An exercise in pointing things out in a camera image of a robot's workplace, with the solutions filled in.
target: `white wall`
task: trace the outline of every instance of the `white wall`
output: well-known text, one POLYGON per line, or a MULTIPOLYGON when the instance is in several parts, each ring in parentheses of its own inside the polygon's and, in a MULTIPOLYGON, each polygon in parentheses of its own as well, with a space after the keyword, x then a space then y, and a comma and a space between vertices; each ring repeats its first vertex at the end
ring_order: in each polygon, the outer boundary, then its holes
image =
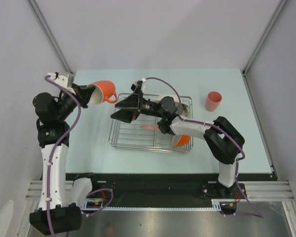
POLYGON ((296 198, 296 0, 249 71, 249 86, 275 168, 296 198))
POLYGON ((279 0, 37 0, 72 70, 244 68, 279 0))
POLYGON ((42 171, 32 99, 56 91, 43 81, 55 70, 63 68, 27 2, 0 0, 0 209, 14 200, 9 237, 29 182, 42 171))

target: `wire dish rack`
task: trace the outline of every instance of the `wire dish rack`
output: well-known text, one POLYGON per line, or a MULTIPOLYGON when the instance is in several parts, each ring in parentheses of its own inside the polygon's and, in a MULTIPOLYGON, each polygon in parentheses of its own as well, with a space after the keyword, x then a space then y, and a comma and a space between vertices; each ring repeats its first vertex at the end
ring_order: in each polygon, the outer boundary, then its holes
MULTIPOLYGON (((129 95, 129 93, 119 94, 118 101, 123 100, 129 95)), ((157 97, 158 95, 144 94, 144 98, 150 99, 151 101, 156 101, 157 97)), ((187 117, 192 118, 192 98, 188 96, 180 96, 180 98, 188 113, 187 117)), ((131 123, 124 123, 112 119, 109 142, 117 149, 183 154, 188 153, 193 148, 193 137, 190 138, 186 145, 173 147, 173 135, 141 128, 141 125, 157 125, 157 122, 160 119, 161 118, 147 115, 139 115, 138 118, 131 123)))

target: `light blue table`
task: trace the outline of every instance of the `light blue table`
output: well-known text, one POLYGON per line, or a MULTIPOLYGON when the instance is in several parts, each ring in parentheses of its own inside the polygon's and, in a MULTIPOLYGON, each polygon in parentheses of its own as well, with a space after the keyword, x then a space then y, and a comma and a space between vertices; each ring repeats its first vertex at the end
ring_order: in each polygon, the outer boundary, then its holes
MULTIPOLYGON (((214 120, 226 117, 246 140, 246 159, 240 162, 241 173, 271 173, 270 165, 239 69, 160 69, 160 70, 87 70, 78 71, 75 83, 84 85, 111 80, 117 94, 131 93, 130 86, 145 77, 169 82, 180 95, 193 100, 193 118, 214 120), (214 112, 205 110, 208 92, 219 91, 222 102, 214 112)), ((156 80, 145 83, 145 93, 173 94, 156 80)), ((110 115, 114 105, 103 103, 83 109, 76 128, 70 133, 66 172, 96 173, 217 173, 218 161, 206 142, 194 139, 193 149, 185 154, 118 150, 109 144, 110 115)), ((68 118, 71 125, 76 111, 68 118)))

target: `metal floor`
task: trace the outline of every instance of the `metal floor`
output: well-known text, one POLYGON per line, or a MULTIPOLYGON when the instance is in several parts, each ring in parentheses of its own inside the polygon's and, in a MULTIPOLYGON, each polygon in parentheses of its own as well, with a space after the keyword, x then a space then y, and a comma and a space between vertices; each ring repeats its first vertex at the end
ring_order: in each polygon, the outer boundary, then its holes
MULTIPOLYGON (((70 237, 291 237, 281 202, 255 202, 265 219, 202 211, 104 211, 70 237)), ((246 202, 238 212, 251 212, 246 202)), ((31 230, 29 237, 42 237, 31 230)))

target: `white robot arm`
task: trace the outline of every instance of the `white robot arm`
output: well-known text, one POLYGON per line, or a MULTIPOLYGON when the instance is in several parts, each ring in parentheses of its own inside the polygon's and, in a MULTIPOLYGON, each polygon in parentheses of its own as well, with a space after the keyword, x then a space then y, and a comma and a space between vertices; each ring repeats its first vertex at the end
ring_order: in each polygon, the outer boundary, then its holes
POLYGON ((45 80, 62 91, 59 97, 43 92, 33 100, 38 115, 43 175, 38 211, 30 214, 30 223, 44 235, 50 235, 80 228, 80 208, 93 189, 90 177, 81 177, 74 181, 69 194, 66 193, 65 167, 72 127, 69 128, 65 120, 77 106, 79 113, 80 107, 88 108, 96 87, 74 84, 74 75, 70 73, 48 74, 45 80))
MULTIPOLYGON (((206 130, 211 127, 208 124, 214 124, 213 121, 204 121, 204 124, 199 124, 191 122, 194 119, 188 119, 189 121, 182 121, 179 117, 176 117, 170 128, 176 135, 189 135, 192 137, 197 137, 205 140, 206 130)), ((227 188, 230 188, 235 182, 235 172, 236 172, 236 159, 232 164, 225 164, 219 162, 219 176, 218 181, 227 188)))

